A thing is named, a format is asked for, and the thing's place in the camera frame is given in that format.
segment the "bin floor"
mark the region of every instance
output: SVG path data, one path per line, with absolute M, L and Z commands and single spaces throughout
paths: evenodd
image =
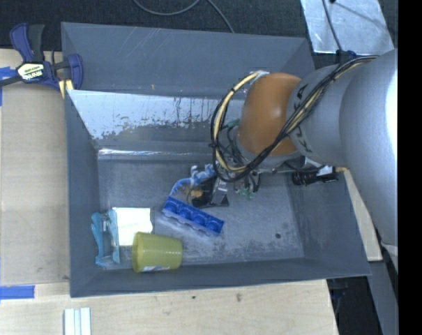
M 262 175 L 248 200 L 228 191 L 228 207 L 205 211 L 225 221 L 222 234 L 206 236 L 161 212 L 171 187 L 187 177 L 190 162 L 98 161 L 102 209 L 150 207 L 153 232 L 183 242 L 183 264 L 202 265 L 302 258 L 303 247 L 286 175 Z

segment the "black wire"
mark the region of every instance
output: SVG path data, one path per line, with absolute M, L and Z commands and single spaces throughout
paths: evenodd
M 333 37 L 335 38 L 336 45 L 338 45 L 338 49 L 339 49 L 340 51 L 344 51 L 344 50 L 342 49 L 342 47 L 341 47 L 341 44 L 340 44 L 340 42 L 339 42 L 338 37 L 336 36 L 335 29 L 333 28 L 333 25 L 332 25 L 332 23 L 331 23 L 331 18 L 330 18 L 330 16 L 329 16 L 329 10 L 328 10 L 328 8 L 327 8 L 327 4 L 326 4 L 325 0 L 322 0 L 322 5 L 323 5 L 323 7 L 324 7 L 325 15 L 327 16 L 327 21 L 329 22 L 329 26 L 330 26 L 331 33 L 333 34 Z
M 156 16 L 175 16 L 175 15 L 179 15 L 179 14 L 185 13 L 185 12 L 189 11 L 191 8 L 195 7 L 195 5 L 197 5 L 200 1 L 201 0 L 195 0 L 188 7 L 184 8 L 184 9 L 181 9 L 181 10 L 178 10 L 178 11 L 174 11 L 172 13 L 160 13 L 158 11 L 154 11 L 154 10 L 151 10 L 151 9 L 146 8 L 138 0 L 133 0 L 133 2 L 136 4 L 137 7 L 139 7 L 140 9 L 142 9 L 143 11 L 145 11 L 146 13 L 149 13 L 149 14 L 152 14 L 152 15 L 156 15 Z M 225 17 L 225 15 L 223 15 L 223 13 L 217 7 L 217 5 L 215 5 L 212 0 L 206 0 L 206 1 L 209 2 L 209 4 L 213 7 L 213 9 L 215 11 L 217 11 L 217 13 L 220 15 L 220 17 L 225 22 L 225 24 L 228 27 L 228 29 L 234 34 L 235 33 L 234 29 L 232 28 L 231 24 L 229 23 L 229 21 L 227 20 L 227 18 Z

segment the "black floor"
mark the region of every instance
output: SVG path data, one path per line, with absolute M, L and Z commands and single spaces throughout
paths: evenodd
M 146 7 L 169 12 L 194 0 L 140 0 Z M 235 32 L 308 37 L 299 0 L 213 0 Z M 379 0 L 395 47 L 398 46 L 398 0 Z M 61 50 L 60 23 L 137 25 L 202 31 L 229 31 L 222 18 L 205 1 L 174 17 L 145 13 L 132 0 L 0 0 L 0 47 L 10 47 L 9 31 L 20 22 L 45 24 L 44 50 Z M 321 68 L 334 56 L 314 56 Z M 339 305 L 339 330 L 347 334 L 381 334 L 366 278 L 345 280 L 347 289 Z

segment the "yellow cup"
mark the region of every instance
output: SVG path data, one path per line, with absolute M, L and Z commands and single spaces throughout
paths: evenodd
M 182 259 L 183 244 L 179 239 L 143 232 L 135 234 L 132 267 L 137 273 L 176 269 Z

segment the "gray bin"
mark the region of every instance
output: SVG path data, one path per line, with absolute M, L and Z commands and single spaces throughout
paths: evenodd
M 62 41 L 63 53 L 84 63 L 82 89 L 65 100 L 72 297 L 370 273 L 342 177 L 305 187 L 264 175 L 253 200 L 230 191 L 229 207 L 206 210 L 225 221 L 219 237 L 161 212 L 175 181 L 211 161 L 216 103 L 253 70 L 312 72 L 305 39 L 63 23 Z M 150 207 L 154 232 L 183 242 L 182 267 L 136 274 L 97 266 L 91 215 L 110 207 Z

